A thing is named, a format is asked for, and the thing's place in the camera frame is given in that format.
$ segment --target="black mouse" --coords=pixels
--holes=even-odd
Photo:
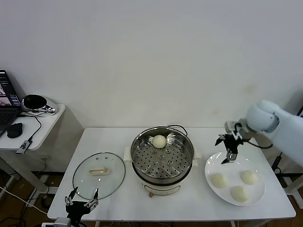
[[[22,134],[22,123],[16,123],[9,126],[6,131],[9,138],[16,138]]]

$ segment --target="steamed bun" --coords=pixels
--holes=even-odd
[[[155,148],[161,149],[166,146],[166,138],[164,136],[157,135],[152,139],[151,143]]]
[[[244,183],[250,185],[256,184],[258,181],[257,174],[250,170],[243,171],[241,173],[241,179]]]
[[[246,202],[249,199],[249,194],[242,186],[235,186],[231,189],[232,197],[238,202]]]
[[[213,174],[212,182],[217,188],[224,188],[226,186],[226,179],[222,174]]]

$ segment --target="small white table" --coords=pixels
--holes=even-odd
[[[37,117],[41,122],[41,129],[34,135],[32,139],[32,144],[29,146],[26,152],[31,152],[32,150],[37,150],[41,147],[45,138],[52,130],[60,116],[65,110],[65,105],[58,104],[58,112],[53,116],[48,117]],[[23,132],[17,138],[9,138],[7,137],[7,133],[5,132],[0,137],[0,157],[10,166],[5,165],[3,161],[0,161],[0,167],[3,168],[5,172],[8,174],[13,174],[16,171],[19,175],[24,177],[28,182],[30,182],[36,190],[31,197],[38,197],[40,193],[46,193],[48,191],[48,187],[44,184],[47,180],[48,176],[43,176],[40,179],[37,178],[27,167],[26,163],[22,162],[22,155],[15,154],[15,151],[21,146],[23,141],[28,140],[28,138],[39,128],[39,123],[36,121],[34,117],[19,117],[13,123],[23,124]],[[52,187],[49,189],[49,193],[55,194],[56,188]]]
[[[61,181],[56,196],[48,211],[48,217],[66,217],[64,197],[68,196],[77,166],[87,157],[99,152],[112,152],[123,158],[125,147],[144,128],[87,128],[74,152]],[[228,221],[260,220],[249,226],[259,226],[275,218],[291,218],[296,215],[288,197],[271,170],[260,149],[245,144],[239,152],[253,161],[265,179],[263,199],[250,207],[238,207],[219,198],[206,182],[204,167],[207,159],[225,151],[222,144],[214,146],[223,128],[188,128],[188,137],[202,158],[198,167],[193,167],[181,189],[167,196],[150,198],[137,182],[132,167],[126,167],[124,182],[112,195],[99,201],[99,205],[83,220],[90,221]],[[75,195],[74,200],[84,201]]]

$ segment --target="floor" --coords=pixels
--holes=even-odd
[[[4,186],[3,181],[7,181],[9,176],[0,177],[0,185],[1,187]],[[51,175],[46,182],[51,186],[59,186],[61,182],[62,176]],[[9,187],[9,191],[13,194],[16,194],[22,199],[26,199],[32,192],[34,188],[24,179],[20,179],[19,181],[14,181],[14,183]],[[300,189],[300,194],[303,195],[303,188]],[[291,203],[293,204],[296,210],[296,217],[292,219],[280,219],[280,220],[272,220],[270,221],[267,226],[263,225],[263,227],[303,227],[303,210],[298,209],[295,201],[292,197],[289,197]],[[45,205],[50,205],[52,202],[52,198],[45,199]],[[47,212],[46,208],[43,208],[40,202],[36,203],[36,206]],[[27,208],[24,209],[24,203],[8,194],[6,194],[0,200],[0,227],[36,227],[41,226],[42,222],[53,222],[47,218],[47,216],[43,213],[40,213],[34,208]],[[20,213],[23,210],[23,220],[25,221],[26,225],[20,225]],[[94,227],[95,222],[85,222],[88,227]],[[245,221],[240,221],[239,226],[244,226]],[[154,223],[154,222],[144,222],[144,223],[128,223],[128,222],[120,222],[118,224],[109,223],[109,222],[101,222],[100,227],[230,227],[230,222],[166,222],[166,223]]]

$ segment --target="glass pot lid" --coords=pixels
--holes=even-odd
[[[72,185],[77,194],[91,200],[97,190],[98,199],[114,193],[125,177],[123,160],[113,153],[97,153],[85,159],[76,169]]]

